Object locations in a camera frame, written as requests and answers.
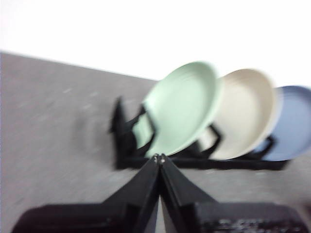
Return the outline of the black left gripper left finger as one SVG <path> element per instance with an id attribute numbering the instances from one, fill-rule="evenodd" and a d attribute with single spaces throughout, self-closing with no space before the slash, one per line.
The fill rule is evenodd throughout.
<path id="1" fill-rule="evenodd" d="M 24 212 L 14 233 L 142 233 L 158 201 L 159 156 L 101 203 L 49 204 Z"/>

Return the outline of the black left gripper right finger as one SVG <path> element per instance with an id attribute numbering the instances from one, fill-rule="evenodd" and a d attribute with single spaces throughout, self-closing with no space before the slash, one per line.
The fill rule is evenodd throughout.
<path id="1" fill-rule="evenodd" d="M 272 202 L 218 202 L 192 183 L 164 154 L 159 157 L 160 191 L 178 233 L 305 233 L 299 213 Z"/>

